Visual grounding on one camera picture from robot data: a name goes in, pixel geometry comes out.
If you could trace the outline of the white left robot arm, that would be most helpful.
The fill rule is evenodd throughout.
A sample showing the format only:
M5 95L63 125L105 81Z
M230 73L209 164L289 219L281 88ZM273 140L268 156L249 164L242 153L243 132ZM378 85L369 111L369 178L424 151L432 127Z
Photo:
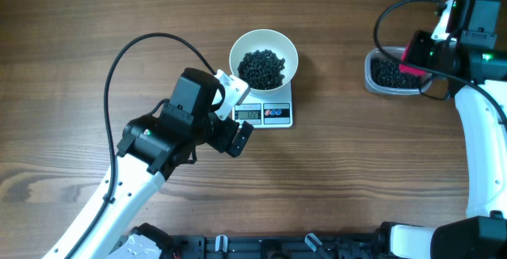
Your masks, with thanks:
M104 258L140 208L182 164L196 162L206 143L231 157L241 154L253 130L230 118L249 85L219 71L187 68L170 99L128 122L97 190L48 258Z

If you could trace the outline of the pink measuring scoop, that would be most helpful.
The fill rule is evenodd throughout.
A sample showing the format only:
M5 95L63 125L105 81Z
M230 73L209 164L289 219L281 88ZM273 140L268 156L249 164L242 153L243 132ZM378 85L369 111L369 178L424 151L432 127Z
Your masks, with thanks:
M405 51L402 54L401 60L404 63L411 63L416 66L422 67L425 62L425 33L416 31L411 41L406 45ZM423 70L416 69L412 66L400 64L399 70L403 74L410 74L416 77L421 77L425 74Z

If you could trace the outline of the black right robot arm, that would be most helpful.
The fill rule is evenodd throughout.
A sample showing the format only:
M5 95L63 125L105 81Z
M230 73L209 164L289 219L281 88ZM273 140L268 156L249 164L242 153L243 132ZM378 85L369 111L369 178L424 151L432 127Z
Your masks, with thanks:
M406 73L448 80L467 151L466 218L437 228L383 223L373 257L504 258L506 256L506 53L495 49L499 0L420 0L436 5L433 33L417 32L397 58L379 42L381 22L407 4L388 7L373 41Z

